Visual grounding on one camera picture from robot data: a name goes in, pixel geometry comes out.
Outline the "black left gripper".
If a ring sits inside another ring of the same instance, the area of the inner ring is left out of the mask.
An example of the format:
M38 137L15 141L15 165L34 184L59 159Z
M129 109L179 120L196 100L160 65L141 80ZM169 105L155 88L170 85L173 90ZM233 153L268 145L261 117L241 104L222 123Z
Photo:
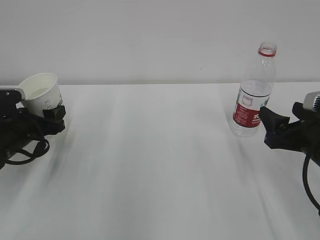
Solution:
M18 108L12 115L0 115L0 144L14 145L19 142L43 139L56 135L65 129L64 105L44 109L43 117L31 114L27 108Z

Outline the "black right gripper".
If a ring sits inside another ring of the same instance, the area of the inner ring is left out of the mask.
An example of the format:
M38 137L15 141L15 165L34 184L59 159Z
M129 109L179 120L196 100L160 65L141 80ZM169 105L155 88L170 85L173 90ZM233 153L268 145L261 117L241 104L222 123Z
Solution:
M288 116L279 115L269 108L260 108L259 117L265 128L264 143L270 149L320 154L320 113L305 110L295 102L292 113L298 121L290 123Z

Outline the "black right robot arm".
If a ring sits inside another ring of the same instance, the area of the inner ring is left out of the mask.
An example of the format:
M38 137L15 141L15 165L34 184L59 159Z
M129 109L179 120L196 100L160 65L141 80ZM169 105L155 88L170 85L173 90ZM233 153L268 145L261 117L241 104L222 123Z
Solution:
M259 117L266 134L264 143L270 149L282 149L309 155L317 165L320 164L320 113L303 108L295 102L292 113L298 121L290 122L287 116L279 115L269 108L260 108Z

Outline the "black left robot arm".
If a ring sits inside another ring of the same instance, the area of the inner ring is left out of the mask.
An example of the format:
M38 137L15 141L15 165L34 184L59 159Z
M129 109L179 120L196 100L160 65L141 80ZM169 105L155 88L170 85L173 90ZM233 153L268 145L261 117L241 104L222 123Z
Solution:
M50 150L48 135L57 135L65 129L66 108L59 105L43 110L43 117L25 107L16 114L0 120L0 167L31 163Z

